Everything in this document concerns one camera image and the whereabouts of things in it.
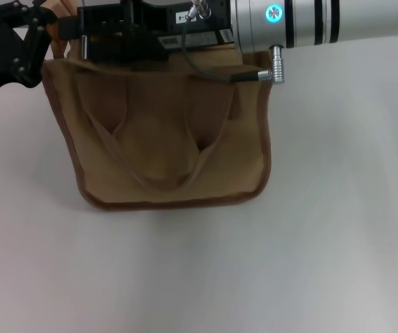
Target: fabric pouch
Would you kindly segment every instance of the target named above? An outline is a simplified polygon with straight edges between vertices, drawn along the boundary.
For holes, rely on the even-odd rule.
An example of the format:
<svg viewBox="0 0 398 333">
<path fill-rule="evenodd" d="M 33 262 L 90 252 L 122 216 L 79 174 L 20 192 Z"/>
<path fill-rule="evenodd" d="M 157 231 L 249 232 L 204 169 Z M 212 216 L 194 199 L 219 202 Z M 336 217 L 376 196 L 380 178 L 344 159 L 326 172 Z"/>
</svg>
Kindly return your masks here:
<svg viewBox="0 0 398 333">
<path fill-rule="evenodd" d="M 239 203 L 267 184 L 271 84 L 198 77 L 180 53 L 127 67 L 48 61 L 42 74 L 83 197 L 103 210 Z M 268 68 L 232 46 L 191 53 L 221 75 Z"/>
</svg>

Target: black metal bracket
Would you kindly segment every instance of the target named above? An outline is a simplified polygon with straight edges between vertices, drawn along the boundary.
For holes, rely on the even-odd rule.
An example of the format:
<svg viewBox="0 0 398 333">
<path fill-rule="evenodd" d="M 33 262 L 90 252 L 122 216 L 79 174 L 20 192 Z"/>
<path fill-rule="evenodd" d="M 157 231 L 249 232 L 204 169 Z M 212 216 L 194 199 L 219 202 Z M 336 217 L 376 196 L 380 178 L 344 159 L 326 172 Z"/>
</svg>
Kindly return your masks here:
<svg viewBox="0 0 398 333">
<path fill-rule="evenodd" d="M 189 49 L 232 44 L 229 0 L 209 0 L 210 19 L 197 18 L 188 26 Z M 84 38 L 93 62 L 166 60 L 181 49 L 181 34 L 191 2 L 155 6 L 141 0 L 78 8 L 76 17 L 59 20 L 60 39 Z"/>
<path fill-rule="evenodd" d="M 45 26 L 57 21 L 46 8 L 23 6 L 19 1 L 0 5 L 0 87 L 20 83 L 35 87 L 41 82 L 41 67 L 51 43 Z M 28 25 L 24 40 L 13 30 Z"/>
</svg>

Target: black cable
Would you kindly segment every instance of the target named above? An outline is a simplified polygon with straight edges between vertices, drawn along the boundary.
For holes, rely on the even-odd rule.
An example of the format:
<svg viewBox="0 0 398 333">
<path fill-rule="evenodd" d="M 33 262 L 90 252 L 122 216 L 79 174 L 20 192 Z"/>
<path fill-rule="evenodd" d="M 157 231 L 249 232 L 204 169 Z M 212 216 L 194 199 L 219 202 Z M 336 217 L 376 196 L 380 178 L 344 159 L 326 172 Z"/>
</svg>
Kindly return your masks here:
<svg viewBox="0 0 398 333">
<path fill-rule="evenodd" d="M 182 33 L 182 52 L 185 56 L 186 62 L 189 64 L 191 68 L 193 68 L 197 73 L 199 73 L 204 78 L 209 78 L 214 81 L 219 81 L 223 83 L 230 83 L 230 77 L 219 76 L 217 74 L 211 73 L 210 71 L 206 71 L 205 69 L 197 66 L 191 59 L 190 55 L 188 54 L 188 50 L 186 49 L 186 35 L 188 33 L 188 24 L 191 22 L 191 17 L 186 19 L 186 23 L 183 26 L 183 33 Z"/>
<path fill-rule="evenodd" d="M 223 82 L 223 83 L 236 83 L 236 82 L 247 82 L 247 81 L 259 81 L 259 76 L 257 71 L 248 71 L 246 73 L 233 74 L 231 76 L 220 76 L 214 74 L 210 71 L 207 71 L 199 66 L 197 66 L 191 59 L 188 54 L 188 50 L 186 49 L 186 35 L 188 34 L 188 24 L 191 22 L 191 17 L 187 17 L 186 23 L 183 26 L 182 33 L 182 52 L 185 56 L 186 62 L 189 64 L 191 68 L 193 68 L 198 74 L 203 76 L 204 78 L 209 78 L 210 80 Z"/>
</svg>

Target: connector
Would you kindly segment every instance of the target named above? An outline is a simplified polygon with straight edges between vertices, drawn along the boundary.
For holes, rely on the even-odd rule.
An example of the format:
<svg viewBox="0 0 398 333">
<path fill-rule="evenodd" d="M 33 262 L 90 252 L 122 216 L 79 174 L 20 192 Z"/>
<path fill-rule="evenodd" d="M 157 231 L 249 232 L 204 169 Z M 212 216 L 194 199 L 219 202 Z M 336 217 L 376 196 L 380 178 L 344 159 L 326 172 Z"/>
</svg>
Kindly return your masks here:
<svg viewBox="0 0 398 333">
<path fill-rule="evenodd" d="M 191 21 L 192 21 L 192 20 L 195 19 L 198 15 L 199 15 L 199 10 L 196 8 L 196 6 L 193 5 L 193 6 L 191 7 L 190 11 L 187 13 L 186 17 L 187 17 L 187 18 L 190 18 Z"/>
<path fill-rule="evenodd" d="M 191 2 L 202 19 L 209 19 L 211 17 L 211 9 L 206 0 L 191 0 Z"/>
<path fill-rule="evenodd" d="M 273 72 L 271 69 L 265 71 L 258 71 L 257 78 L 259 81 L 269 81 L 273 78 Z"/>
<path fill-rule="evenodd" d="M 280 46 L 273 46 L 271 50 L 272 54 L 272 79 L 273 85 L 281 85 L 285 82 L 285 76 L 283 73 L 283 58 L 282 48 Z"/>
</svg>

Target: white table surface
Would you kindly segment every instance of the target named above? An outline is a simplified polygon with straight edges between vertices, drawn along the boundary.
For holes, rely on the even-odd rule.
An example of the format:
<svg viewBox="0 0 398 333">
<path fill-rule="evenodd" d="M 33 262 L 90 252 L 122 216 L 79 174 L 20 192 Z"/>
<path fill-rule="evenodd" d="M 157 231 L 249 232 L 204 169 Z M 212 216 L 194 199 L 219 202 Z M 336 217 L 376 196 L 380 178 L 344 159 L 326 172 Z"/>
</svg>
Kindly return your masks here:
<svg viewBox="0 0 398 333">
<path fill-rule="evenodd" d="M 285 61 L 233 207 L 91 208 L 42 86 L 0 89 L 0 333 L 398 332 L 398 39 Z"/>
</svg>

